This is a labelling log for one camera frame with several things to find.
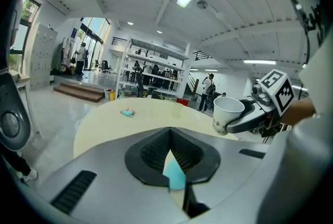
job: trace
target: small toy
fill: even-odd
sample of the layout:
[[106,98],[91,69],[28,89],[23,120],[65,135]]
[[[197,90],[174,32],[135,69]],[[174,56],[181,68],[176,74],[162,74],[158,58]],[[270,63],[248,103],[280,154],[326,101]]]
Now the small toy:
[[120,113],[127,117],[132,117],[135,114],[135,110],[130,110],[130,108],[127,108],[125,110],[121,110]]

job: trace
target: light blue object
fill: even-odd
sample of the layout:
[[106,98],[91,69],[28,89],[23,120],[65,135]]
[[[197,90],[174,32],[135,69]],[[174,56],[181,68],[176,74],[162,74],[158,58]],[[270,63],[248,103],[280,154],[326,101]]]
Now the light blue object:
[[170,190],[183,190],[185,188],[186,176],[175,159],[170,162],[163,174],[169,178]]
[[127,116],[127,117],[132,117],[133,116],[132,110],[130,110],[130,111],[122,110],[120,113]]

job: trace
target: white ceiling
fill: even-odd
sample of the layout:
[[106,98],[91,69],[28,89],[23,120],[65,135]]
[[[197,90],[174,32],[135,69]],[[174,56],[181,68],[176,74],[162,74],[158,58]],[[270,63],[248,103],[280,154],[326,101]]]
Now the white ceiling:
[[[131,21],[131,29],[156,34],[175,44],[192,42],[233,69],[244,69],[242,59],[274,59],[280,69],[297,78],[306,54],[306,40],[289,0],[193,0],[186,8],[177,0],[59,0],[68,17],[107,17]],[[311,12],[319,0],[298,0]],[[316,32],[310,32],[311,55],[318,49]],[[247,66],[255,74],[272,67]]]

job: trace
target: red bin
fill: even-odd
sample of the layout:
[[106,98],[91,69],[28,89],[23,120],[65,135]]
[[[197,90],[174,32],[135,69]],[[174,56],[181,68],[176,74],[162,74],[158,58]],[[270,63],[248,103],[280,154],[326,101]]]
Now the red bin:
[[188,106],[189,100],[188,99],[182,99],[182,98],[177,98],[177,103],[183,104],[184,106]]

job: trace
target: white bucket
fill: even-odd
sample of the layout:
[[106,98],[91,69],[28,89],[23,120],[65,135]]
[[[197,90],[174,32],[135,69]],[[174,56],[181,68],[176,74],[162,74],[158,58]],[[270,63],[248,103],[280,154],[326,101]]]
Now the white bucket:
[[108,91],[108,89],[104,89],[104,97],[106,98],[106,99],[110,99],[110,93],[111,93],[112,91]]
[[213,114],[213,127],[222,135],[227,132],[224,126],[238,118],[245,109],[242,102],[231,97],[217,97],[214,100],[214,114]]

